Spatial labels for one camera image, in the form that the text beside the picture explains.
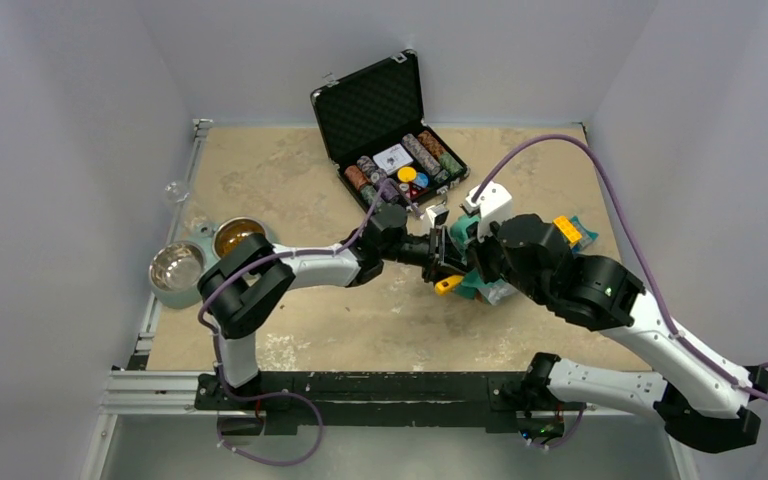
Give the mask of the yellow plastic scoop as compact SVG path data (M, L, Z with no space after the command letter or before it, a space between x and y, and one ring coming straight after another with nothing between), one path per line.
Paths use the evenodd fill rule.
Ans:
M452 293L459 287L463 279L463 275L451 275L443 278L434 284L434 292L439 296Z

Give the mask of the green dog food bag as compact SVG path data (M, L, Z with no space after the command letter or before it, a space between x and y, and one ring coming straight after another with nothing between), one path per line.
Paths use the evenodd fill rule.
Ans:
M452 289L460 297L477 300L489 305L498 305L506 298L517 293L517 289L503 280L491 269L489 259L484 258L484 251L477 239L479 218L477 215L461 215L450 227L449 236L461 260L466 265L466 272Z

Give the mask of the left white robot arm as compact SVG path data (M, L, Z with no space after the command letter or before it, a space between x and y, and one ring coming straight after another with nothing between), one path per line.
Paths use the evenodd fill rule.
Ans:
M373 207L347 239L325 247L293 248L253 234L207 270L197 283L198 320L212 334L220 397L235 409L257 399L256 333L287 292L362 286L388 262L420 268L431 284L468 272L443 222L414 235L407 219L403 207Z

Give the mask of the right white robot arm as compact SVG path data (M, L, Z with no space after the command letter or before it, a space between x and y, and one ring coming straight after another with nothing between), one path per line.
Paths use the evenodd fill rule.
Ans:
M466 255L485 281L502 280L566 323L633 352L649 372L583 365L534 355L521 392L536 407L592 403L660 423L674 440L705 453L751 446L760 417L749 388L768 389L768 371L740 366L667 321L652 292L617 261L573 252L566 236L536 214L481 218L469 228Z

